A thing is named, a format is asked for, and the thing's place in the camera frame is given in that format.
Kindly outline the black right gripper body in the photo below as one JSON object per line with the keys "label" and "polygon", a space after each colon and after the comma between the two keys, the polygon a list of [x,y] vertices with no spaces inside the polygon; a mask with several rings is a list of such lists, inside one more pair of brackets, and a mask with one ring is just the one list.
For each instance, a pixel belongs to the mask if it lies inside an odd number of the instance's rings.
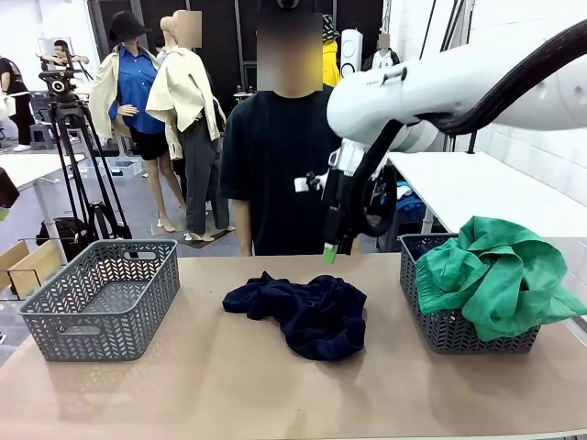
{"label": "black right gripper body", "polygon": [[341,240],[340,227],[344,213],[345,176],[341,170],[328,171],[322,202],[327,206],[323,227],[323,238],[329,245],[338,246]]}

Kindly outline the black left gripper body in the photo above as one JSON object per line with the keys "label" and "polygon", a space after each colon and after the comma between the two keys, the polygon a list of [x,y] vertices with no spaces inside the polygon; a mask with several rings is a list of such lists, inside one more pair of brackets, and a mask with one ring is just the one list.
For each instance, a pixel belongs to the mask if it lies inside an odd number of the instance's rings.
{"label": "black left gripper body", "polygon": [[0,207],[9,209],[18,199],[20,193],[4,168],[0,168]]}

